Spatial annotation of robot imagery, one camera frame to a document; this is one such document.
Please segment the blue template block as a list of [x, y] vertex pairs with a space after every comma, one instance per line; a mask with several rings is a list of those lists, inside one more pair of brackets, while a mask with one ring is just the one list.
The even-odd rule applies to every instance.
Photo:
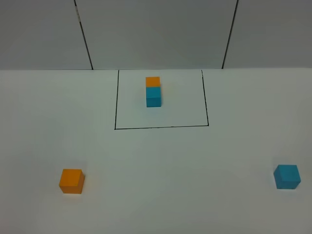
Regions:
[[146, 106], [161, 107], [161, 87], [146, 87]]

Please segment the orange template block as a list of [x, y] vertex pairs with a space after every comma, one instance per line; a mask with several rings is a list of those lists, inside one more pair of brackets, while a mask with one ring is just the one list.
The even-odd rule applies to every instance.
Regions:
[[160, 77], [146, 77], [146, 87], [160, 87]]

